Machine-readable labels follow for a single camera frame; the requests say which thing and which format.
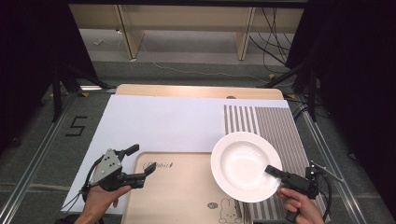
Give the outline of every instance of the white plate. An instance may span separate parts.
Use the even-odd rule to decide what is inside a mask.
[[[228,195],[245,203],[256,203],[271,197],[280,180],[265,173],[267,165],[282,170],[280,158],[262,137],[237,132],[222,137],[211,156],[216,182]]]

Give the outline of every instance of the gray carpet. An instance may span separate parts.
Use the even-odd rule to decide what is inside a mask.
[[[172,68],[164,69],[158,68],[153,63],[96,62],[93,64],[99,78],[110,85],[136,83],[254,88],[261,85],[262,81],[269,81],[268,75],[273,74],[262,65],[159,63],[160,66]],[[280,72],[287,71],[287,69],[277,66],[271,66],[269,69]],[[205,75],[186,73],[187,71],[199,71]],[[79,82],[81,85],[91,84],[86,80]],[[292,79],[287,80],[285,83],[281,83],[279,88],[284,93],[290,93],[290,85],[287,84],[291,82]],[[28,190],[11,223],[53,223],[57,217],[64,216],[58,211],[67,194],[67,187],[71,186],[89,147],[110,93],[90,93],[87,97],[77,97],[72,94],[64,96],[63,99],[65,100],[67,97],[73,97],[74,101],[66,111],[64,123],[57,132],[55,140],[35,176],[33,185]],[[43,96],[43,102],[44,105],[37,107],[20,136],[21,145],[8,148],[0,158],[0,204],[2,205],[13,189],[12,184],[16,184],[20,180],[51,124],[53,107],[50,90]],[[290,101],[291,112],[295,111],[297,106],[299,106],[298,103]],[[353,161],[347,156],[347,143],[340,135],[326,108],[317,107],[316,112],[318,126],[369,223],[394,223],[364,170],[357,161]],[[78,123],[76,123],[85,126],[85,129],[81,136],[67,136],[70,133],[78,133],[78,130],[70,128],[77,116],[86,117],[78,119]],[[323,163],[317,144],[302,117],[297,118],[296,126],[308,159]],[[336,188],[333,188],[331,219],[332,224],[352,223]],[[105,223],[120,223],[120,217],[106,217]]]

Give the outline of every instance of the person's right hand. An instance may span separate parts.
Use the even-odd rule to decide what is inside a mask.
[[[306,196],[293,189],[280,188],[276,195],[284,202],[285,209],[300,214],[296,218],[297,224],[323,224],[322,215],[315,204]]]

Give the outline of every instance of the human hand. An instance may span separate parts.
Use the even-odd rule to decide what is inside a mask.
[[[106,191],[100,186],[90,188],[84,209],[75,224],[95,223],[105,214],[111,204],[113,204],[113,207],[117,207],[119,197],[131,189],[131,186],[124,186],[114,191]]]
[[[323,224],[322,215],[315,204],[306,196],[293,189],[280,188],[276,195],[284,202],[285,209],[291,212],[300,210],[297,224]]]

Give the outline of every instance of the cartoon face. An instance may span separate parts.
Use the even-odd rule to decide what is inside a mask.
[[[234,199],[221,200],[219,223],[242,223],[242,218],[238,216]]]

